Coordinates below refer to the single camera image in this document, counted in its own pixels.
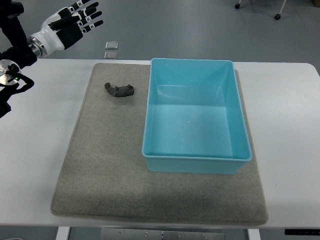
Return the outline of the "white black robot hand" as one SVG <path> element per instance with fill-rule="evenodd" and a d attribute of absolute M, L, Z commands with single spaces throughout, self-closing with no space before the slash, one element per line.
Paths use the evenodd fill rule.
<path fill-rule="evenodd" d="M 103 24 L 102 20 L 97 20 L 102 15 L 97 10 L 99 3 L 96 1 L 85 6 L 88 2 L 77 0 L 61 8 L 42 23 L 40 31 L 29 37 L 29 47 L 37 58 L 72 47 L 85 34 Z"/>

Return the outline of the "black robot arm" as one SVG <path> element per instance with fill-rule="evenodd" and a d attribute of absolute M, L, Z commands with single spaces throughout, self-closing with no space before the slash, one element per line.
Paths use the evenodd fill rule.
<path fill-rule="evenodd" d="M 10 61 L 7 64 L 6 74 L 11 76 L 12 85 L 0 84 L 0 116 L 3 117 L 12 109 L 8 100 L 15 94 L 23 93 L 34 86 L 34 81 L 19 73 L 20 69 L 31 66 L 37 57 L 27 43 L 26 34 L 21 26 L 18 16 L 24 12 L 22 3 L 12 0 L 0 2 L 0 28 L 12 47 L 0 54 L 1 61 Z"/>

